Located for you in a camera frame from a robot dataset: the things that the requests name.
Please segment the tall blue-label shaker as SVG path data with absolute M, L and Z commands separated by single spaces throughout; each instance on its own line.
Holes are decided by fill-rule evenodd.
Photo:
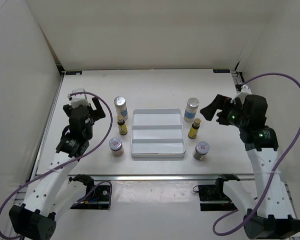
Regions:
M 187 106 L 184 112 L 184 121 L 187 123 L 192 123 L 195 119 L 197 110 L 199 107 L 199 100 L 197 98 L 189 98 L 187 101 Z
M 117 115 L 123 116 L 123 119 L 126 121 L 128 119 L 126 99 L 123 96 L 117 96 L 114 99 L 114 105 Z

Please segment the small yellow-label bottle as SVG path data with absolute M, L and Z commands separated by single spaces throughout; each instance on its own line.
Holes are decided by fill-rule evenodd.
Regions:
M 190 139 L 195 139 L 197 137 L 200 124 L 201 124 L 201 120 L 199 118 L 196 118 L 188 132 L 188 137 Z
M 118 124 L 119 134 L 122 136 L 126 135 L 128 133 L 128 130 L 122 115 L 117 116 L 117 124 Z

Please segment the white-lid spice jar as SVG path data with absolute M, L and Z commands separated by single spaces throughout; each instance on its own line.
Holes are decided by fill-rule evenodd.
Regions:
M 124 147 L 123 147 L 123 143 L 121 141 L 121 139 L 119 138 L 111 138 L 109 140 L 109 147 L 111 149 L 111 152 L 112 154 L 115 156 L 115 157 L 119 157 L 121 155 L 124 154 Z
M 196 144 L 195 150 L 193 151 L 193 158 L 201 161 L 208 154 L 209 150 L 210 145 L 207 142 L 199 142 Z

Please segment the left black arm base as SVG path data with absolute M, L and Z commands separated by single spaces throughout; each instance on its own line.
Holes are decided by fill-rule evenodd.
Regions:
M 69 177 L 68 180 L 69 183 L 78 182 L 86 187 L 86 195 L 71 206 L 72 210 L 110 210 L 113 190 L 111 181 L 95 183 L 91 176 L 85 174 Z

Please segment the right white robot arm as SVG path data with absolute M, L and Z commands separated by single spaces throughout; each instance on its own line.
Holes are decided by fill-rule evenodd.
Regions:
M 279 145 L 275 131 L 266 125 L 267 108 L 267 100 L 259 95 L 250 94 L 241 101 L 219 94 L 200 113 L 208 121 L 217 116 L 219 124 L 239 129 L 255 178 L 256 199 L 236 176 L 218 178 L 215 196 L 229 198 L 244 214 L 242 223 L 249 239 L 285 240 L 300 232 L 300 220 L 292 216 L 285 185 L 275 168 Z

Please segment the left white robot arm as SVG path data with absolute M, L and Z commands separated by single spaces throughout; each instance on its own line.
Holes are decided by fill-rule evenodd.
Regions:
M 13 230 L 31 240 L 51 239 L 56 222 L 64 212 L 95 195 L 92 177 L 68 175 L 83 157 L 90 154 L 87 148 L 93 136 L 93 125 L 105 118 L 101 106 L 104 101 L 93 95 L 89 102 L 82 91 L 71 93 L 69 100 L 70 104 L 63 106 L 69 124 L 61 134 L 49 168 L 32 180 L 38 184 L 23 203 L 13 205 L 9 210 Z

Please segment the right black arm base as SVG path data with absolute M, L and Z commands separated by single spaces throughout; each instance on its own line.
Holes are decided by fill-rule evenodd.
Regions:
M 224 194 L 224 182 L 228 181 L 240 181 L 240 179 L 233 174 L 219 175 L 213 184 L 202 183 L 195 185 L 192 188 L 192 192 L 199 194 L 200 211 L 202 212 L 217 212 L 217 211 L 235 211 L 237 208 L 233 204 L 232 200 Z

